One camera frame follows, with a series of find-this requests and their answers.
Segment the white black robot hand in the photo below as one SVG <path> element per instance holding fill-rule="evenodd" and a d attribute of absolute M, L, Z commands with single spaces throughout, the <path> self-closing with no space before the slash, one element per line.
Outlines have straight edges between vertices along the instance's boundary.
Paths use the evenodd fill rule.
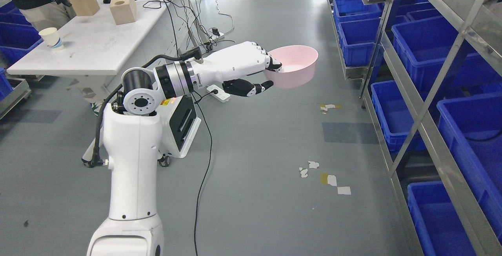
<path fill-rule="evenodd" d="M 264 70 L 280 72 L 282 63 L 268 54 L 255 42 L 245 41 L 229 46 L 205 57 L 202 63 L 188 61 L 201 86 L 221 82 L 224 92 L 241 97 L 251 97 L 265 92 L 274 85 L 271 80 L 252 84 L 243 76 Z"/>

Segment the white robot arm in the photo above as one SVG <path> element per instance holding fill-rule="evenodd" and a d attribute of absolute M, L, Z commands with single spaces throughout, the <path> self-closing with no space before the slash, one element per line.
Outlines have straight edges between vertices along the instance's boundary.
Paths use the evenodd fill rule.
<path fill-rule="evenodd" d="M 123 99 L 118 110 L 104 105 L 104 123 L 96 143 L 103 144 L 111 170 L 108 218 L 96 229 L 88 256 L 161 256 L 164 229 L 157 213 L 157 155 L 162 101 L 194 90 L 198 80 L 185 61 L 130 68 L 122 75 Z"/>

